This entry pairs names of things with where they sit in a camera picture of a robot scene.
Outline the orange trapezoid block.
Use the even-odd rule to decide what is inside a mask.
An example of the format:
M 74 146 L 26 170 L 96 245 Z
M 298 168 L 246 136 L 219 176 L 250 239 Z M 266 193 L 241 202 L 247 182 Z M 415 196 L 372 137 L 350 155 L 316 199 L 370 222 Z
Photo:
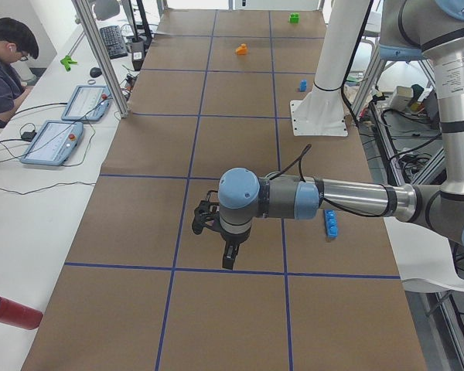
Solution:
M 244 56 L 248 54 L 248 46 L 246 43 L 241 43 L 236 49 L 235 54 L 238 56 Z

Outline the long blue block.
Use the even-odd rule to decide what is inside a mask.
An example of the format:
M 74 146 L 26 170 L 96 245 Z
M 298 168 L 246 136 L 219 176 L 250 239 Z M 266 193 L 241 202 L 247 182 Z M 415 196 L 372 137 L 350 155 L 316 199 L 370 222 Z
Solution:
M 323 215 L 327 237 L 330 239 L 337 238 L 339 235 L 339 227 L 336 212 L 332 209 L 324 209 Z

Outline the small blue block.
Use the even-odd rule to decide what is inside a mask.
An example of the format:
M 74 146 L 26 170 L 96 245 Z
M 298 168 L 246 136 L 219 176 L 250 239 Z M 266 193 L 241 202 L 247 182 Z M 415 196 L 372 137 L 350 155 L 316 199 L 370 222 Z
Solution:
M 307 86 L 308 86 L 307 80 L 301 80 L 299 82 L 299 92 L 306 92 Z

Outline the white paper sheet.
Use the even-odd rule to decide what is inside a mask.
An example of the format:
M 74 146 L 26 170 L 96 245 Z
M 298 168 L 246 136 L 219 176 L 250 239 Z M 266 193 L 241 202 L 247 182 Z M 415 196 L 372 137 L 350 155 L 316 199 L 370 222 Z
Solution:
M 464 279 L 455 272 L 449 241 L 422 226 L 384 219 L 394 259 L 406 291 L 464 292 Z

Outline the far teach pendant tablet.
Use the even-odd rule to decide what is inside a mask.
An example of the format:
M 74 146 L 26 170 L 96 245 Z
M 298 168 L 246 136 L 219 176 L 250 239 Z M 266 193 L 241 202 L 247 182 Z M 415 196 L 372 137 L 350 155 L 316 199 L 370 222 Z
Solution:
M 110 105 L 110 91 L 103 85 L 78 85 L 61 116 L 63 121 L 99 121 Z

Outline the teach pendant tablet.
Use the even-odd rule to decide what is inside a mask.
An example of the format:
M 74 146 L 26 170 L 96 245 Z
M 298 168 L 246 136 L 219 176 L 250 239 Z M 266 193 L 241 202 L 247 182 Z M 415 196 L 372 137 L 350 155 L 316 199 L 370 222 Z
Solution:
M 62 165 L 76 149 L 84 133 L 80 121 L 46 121 L 19 158 L 27 165 Z
M 61 116 L 63 121 L 99 121 L 110 105 L 110 91 L 103 85 L 78 85 Z

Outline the near teach pendant tablet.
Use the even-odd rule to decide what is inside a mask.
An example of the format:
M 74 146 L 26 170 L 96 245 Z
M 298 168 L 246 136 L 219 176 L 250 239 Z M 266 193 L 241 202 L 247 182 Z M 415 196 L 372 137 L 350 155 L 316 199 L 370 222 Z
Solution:
M 62 165 L 76 149 L 84 133 L 80 121 L 46 121 L 19 158 L 27 165 Z

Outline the white box on floor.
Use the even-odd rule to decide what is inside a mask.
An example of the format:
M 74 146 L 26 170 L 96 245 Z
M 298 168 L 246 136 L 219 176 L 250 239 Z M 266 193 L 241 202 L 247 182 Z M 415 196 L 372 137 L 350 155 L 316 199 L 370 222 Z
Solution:
M 413 96 L 414 92 L 411 87 L 396 86 L 390 97 L 388 107 L 396 111 L 404 111 Z

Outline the green block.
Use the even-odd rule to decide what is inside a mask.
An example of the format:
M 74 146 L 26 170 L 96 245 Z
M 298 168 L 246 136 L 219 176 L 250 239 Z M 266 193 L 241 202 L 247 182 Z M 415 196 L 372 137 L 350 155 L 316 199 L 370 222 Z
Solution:
M 300 20 L 300 14 L 298 14 L 297 12 L 293 12 L 293 13 L 290 14 L 289 22 L 291 24 L 298 24 L 299 20 Z

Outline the black keyboard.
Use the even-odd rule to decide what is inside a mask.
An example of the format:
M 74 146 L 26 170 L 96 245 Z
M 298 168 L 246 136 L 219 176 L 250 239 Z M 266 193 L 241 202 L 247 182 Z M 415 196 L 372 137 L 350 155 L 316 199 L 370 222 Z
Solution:
M 117 59 L 128 55 L 124 37 L 120 26 L 105 26 L 99 28 L 101 39 L 105 45 L 109 58 Z

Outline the red cardboard tube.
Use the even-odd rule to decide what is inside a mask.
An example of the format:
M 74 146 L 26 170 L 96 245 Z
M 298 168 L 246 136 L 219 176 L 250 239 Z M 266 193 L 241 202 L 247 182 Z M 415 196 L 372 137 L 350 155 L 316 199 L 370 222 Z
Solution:
M 42 319 L 41 311 L 0 296 L 0 323 L 33 330 Z

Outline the green plastic clamp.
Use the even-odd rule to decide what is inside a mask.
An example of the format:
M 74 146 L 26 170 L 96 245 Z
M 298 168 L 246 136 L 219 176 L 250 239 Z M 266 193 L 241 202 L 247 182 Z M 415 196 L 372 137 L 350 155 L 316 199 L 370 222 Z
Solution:
M 60 63 L 63 65 L 63 67 L 65 68 L 65 71 L 67 72 L 71 71 L 72 66 L 75 66 L 78 64 L 78 62 L 73 60 L 70 55 L 65 55 L 65 57 L 61 59 Z

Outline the seated person dark shirt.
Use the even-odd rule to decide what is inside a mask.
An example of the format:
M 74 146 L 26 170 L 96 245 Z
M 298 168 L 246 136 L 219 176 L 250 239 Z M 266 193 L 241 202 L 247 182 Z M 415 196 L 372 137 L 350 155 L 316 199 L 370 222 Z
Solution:
M 0 18 L 0 128 L 11 120 L 32 89 L 22 85 L 12 64 L 38 56 L 39 45 L 27 25 Z

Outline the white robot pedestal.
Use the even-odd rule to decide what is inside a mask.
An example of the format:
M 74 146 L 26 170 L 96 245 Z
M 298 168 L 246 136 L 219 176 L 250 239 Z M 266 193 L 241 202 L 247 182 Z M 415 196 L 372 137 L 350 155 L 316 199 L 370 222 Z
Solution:
M 371 8 L 370 0 L 333 3 L 312 89 L 303 100 L 290 102 L 295 136 L 348 135 L 342 99 L 343 85 Z

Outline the aluminium frame post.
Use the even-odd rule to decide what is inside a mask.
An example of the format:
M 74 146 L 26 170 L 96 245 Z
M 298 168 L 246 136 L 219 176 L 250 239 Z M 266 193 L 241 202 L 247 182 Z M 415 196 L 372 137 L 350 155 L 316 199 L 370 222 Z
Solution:
M 121 91 L 118 78 L 114 68 L 112 67 L 111 60 L 101 38 L 101 34 L 99 33 L 89 2 L 87 0 L 72 0 L 72 3 L 76 10 L 76 14 L 80 19 L 80 23 L 83 26 L 84 33 L 90 44 L 94 57 L 101 68 L 105 83 L 111 93 L 111 98 L 116 104 L 121 118 L 126 118 L 129 112 L 128 104 Z

